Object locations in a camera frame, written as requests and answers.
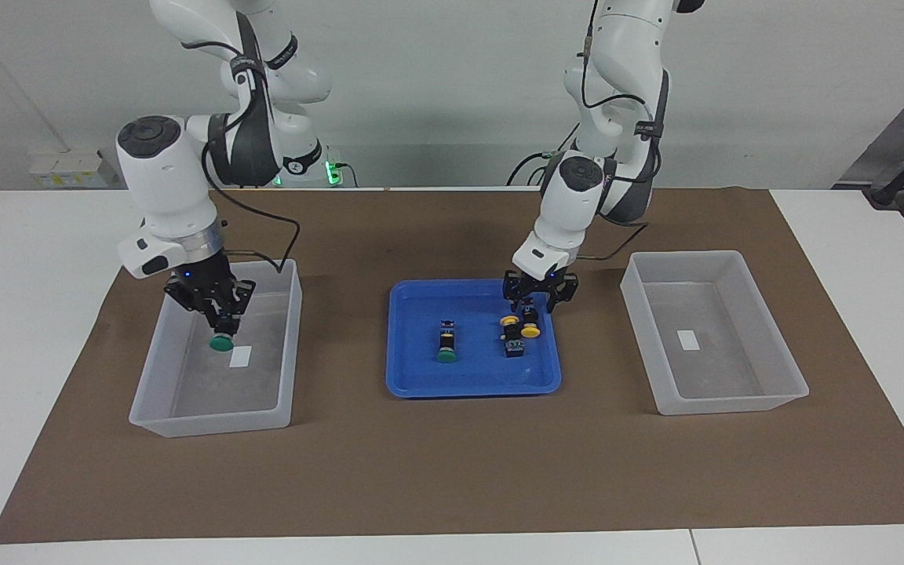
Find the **power outlet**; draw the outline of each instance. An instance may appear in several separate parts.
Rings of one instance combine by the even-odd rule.
[[[41,188],[118,188],[118,174],[97,150],[33,156],[30,175]]]

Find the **white box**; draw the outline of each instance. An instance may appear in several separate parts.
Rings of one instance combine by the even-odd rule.
[[[769,410],[807,396],[738,251],[633,253],[620,287],[661,414]]]
[[[115,188],[118,174],[97,150],[32,155],[30,175],[41,188]]]
[[[203,315],[166,297],[128,418],[133,425],[180,437],[290,423],[302,306],[297,266],[288,260],[279,275],[267,262],[240,262],[232,272],[256,283],[236,350],[212,350]]]

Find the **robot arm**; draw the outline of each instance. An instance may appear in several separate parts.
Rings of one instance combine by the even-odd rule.
[[[557,301],[569,301],[578,279],[567,268],[595,215],[625,224],[645,212],[661,165],[668,100],[661,40],[673,11],[694,11],[702,3],[606,0],[592,15],[585,51],[563,79],[581,112],[577,136],[546,166],[539,218],[512,258],[521,272],[505,273],[505,299],[513,308],[533,292],[549,294],[550,311]],[[618,156],[621,149],[628,158]]]
[[[139,231],[119,244],[118,254],[140,279],[173,269],[166,293],[205,316],[215,330],[212,347],[221,350],[231,349],[255,283],[237,280],[229,267],[223,223],[208,196],[208,158],[223,183],[267,184],[283,164],[290,164],[280,142],[289,132],[277,126],[283,112],[274,107],[272,89],[279,91],[281,104],[322,100],[330,91],[329,78],[313,72],[308,57],[298,54],[294,36],[280,29],[275,2],[234,4],[151,0],[151,9],[183,46],[225,61],[226,86],[239,100],[239,110],[190,118],[151,115],[126,125],[116,140],[130,196],[146,216]],[[274,53],[269,60],[261,51],[258,29],[264,46]],[[286,36],[283,42],[277,40],[281,35]],[[294,83],[284,85],[290,80]],[[315,135],[312,147],[319,150]],[[294,172],[291,165],[287,168]]]

